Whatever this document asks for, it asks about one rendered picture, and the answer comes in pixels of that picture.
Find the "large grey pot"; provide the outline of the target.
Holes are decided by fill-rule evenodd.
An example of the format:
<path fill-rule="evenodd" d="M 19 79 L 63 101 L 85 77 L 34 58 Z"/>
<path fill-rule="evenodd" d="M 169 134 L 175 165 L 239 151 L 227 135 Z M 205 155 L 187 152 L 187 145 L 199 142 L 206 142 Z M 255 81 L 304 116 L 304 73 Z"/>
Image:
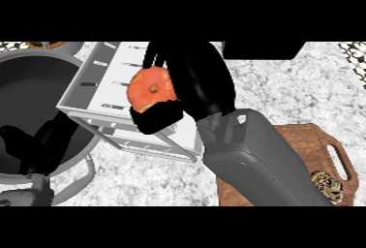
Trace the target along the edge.
<path fill-rule="evenodd" d="M 59 112 L 57 102 L 81 61 L 47 50 L 22 49 L 0 54 L 0 128 L 22 129 L 31 136 Z M 91 182 L 96 171 L 90 151 L 99 138 L 78 125 L 68 151 L 50 177 L 51 205 L 65 202 Z M 31 183 L 19 174 L 20 160 L 6 153 L 0 138 L 0 184 Z"/>

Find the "grey round bowl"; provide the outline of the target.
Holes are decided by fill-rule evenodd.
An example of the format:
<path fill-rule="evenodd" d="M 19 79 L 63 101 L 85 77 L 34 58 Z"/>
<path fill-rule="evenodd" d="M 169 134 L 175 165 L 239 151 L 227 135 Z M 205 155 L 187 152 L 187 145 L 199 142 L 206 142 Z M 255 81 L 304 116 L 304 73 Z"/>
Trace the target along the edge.
<path fill-rule="evenodd" d="M 82 42 L 65 42 L 62 46 L 50 50 L 68 55 L 75 55 L 81 47 L 82 47 Z"/>

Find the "orange squash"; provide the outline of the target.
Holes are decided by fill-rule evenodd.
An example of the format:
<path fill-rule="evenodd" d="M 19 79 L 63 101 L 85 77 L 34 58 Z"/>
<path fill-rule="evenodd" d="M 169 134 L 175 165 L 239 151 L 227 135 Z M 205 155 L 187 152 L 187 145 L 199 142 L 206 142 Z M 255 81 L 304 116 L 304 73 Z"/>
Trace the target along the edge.
<path fill-rule="evenodd" d="M 137 112 L 158 102 L 177 100 L 167 68 L 152 66 L 136 73 L 127 86 L 127 100 Z"/>

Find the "white tiered basket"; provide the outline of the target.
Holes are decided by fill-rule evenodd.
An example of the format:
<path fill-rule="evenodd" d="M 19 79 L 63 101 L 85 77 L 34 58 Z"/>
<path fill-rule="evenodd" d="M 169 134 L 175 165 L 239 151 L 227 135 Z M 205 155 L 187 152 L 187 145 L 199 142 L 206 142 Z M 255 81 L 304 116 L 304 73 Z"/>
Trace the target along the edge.
<path fill-rule="evenodd" d="M 141 68 L 144 42 L 100 42 L 82 63 L 57 109 L 116 149 L 196 162 L 202 141 L 186 116 L 153 135 L 138 132 L 130 117 L 127 84 Z"/>

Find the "brown striped artichoke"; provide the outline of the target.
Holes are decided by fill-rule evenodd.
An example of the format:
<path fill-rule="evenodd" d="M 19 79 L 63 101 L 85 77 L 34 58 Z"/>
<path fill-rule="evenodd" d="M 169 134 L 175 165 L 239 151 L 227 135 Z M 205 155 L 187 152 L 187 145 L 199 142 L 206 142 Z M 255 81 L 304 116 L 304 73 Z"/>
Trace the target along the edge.
<path fill-rule="evenodd" d="M 324 171 L 316 170 L 310 174 L 314 187 L 324 195 L 332 204 L 338 204 L 344 200 L 344 186 L 336 178 Z"/>

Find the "black appliance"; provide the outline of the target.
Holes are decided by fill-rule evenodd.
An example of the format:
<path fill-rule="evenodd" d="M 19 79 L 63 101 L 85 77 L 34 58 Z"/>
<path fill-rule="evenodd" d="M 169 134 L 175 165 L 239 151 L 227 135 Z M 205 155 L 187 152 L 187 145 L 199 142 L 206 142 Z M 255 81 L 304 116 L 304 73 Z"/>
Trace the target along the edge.
<path fill-rule="evenodd" d="M 223 58 L 227 60 L 290 60 L 296 57 L 304 42 L 228 41 L 223 42 Z"/>

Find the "orange brown food item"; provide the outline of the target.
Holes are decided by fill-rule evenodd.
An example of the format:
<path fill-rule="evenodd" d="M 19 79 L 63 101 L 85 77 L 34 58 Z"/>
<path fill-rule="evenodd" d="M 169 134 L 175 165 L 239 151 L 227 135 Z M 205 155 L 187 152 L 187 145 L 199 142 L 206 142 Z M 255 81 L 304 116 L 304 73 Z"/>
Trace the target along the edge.
<path fill-rule="evenodd" d="M 45 48 L 54 49 L 56 47 L 62 46 L 65 42 L 25 42 L 29 48 Z"/>

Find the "brown wooden cutting board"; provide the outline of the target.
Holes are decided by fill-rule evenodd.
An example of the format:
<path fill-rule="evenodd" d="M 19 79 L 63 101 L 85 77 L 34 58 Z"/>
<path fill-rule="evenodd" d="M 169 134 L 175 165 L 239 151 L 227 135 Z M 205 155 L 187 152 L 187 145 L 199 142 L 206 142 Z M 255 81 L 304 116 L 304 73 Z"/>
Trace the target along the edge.
<path fill-rule="evenodd" d="M 329 173 L 342 184 L 342 202 L 339 205 L 352 205 L 358 180 L 338 140 L 314 124 L 273 125 L 273 127 L 304 161 L 308 175 L 314 171 Z M 236 188 L 218 176 L 217 188 L 218 203 L 221 205 L 254 205 Z"/>

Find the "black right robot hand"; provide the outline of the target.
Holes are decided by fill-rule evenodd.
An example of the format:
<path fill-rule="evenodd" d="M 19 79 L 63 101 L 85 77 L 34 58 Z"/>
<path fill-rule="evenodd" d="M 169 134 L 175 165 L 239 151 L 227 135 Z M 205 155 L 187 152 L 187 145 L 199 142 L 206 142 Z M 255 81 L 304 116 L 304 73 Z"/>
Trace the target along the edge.
<path fill-rule="evenodd" d="M 209 42 L 192 45 L 149 42 L 141 69 L 152 66 L 167 68 L 177 100 L 155 103 L 143 112 L 130 107 L 133 122 L 144 135 L 175 123 L 183 113 L 199 121 L 217 113 L 226 115 L 234 111 L 234 83 Z"/>

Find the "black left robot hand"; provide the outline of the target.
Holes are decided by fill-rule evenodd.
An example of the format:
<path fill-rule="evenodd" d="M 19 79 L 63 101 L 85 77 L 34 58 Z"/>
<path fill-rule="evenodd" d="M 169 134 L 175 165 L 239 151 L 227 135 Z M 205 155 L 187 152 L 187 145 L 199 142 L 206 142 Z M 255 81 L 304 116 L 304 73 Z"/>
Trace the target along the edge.
<path fill-rule="evenodd" d="M 32 136 L 14 126 L 6 125 L 0 128 L 6 153 L 20 160 L 19 174 L 48 175 L 56 170 L 76 128 L 78 124 L 60 111 Z"/>

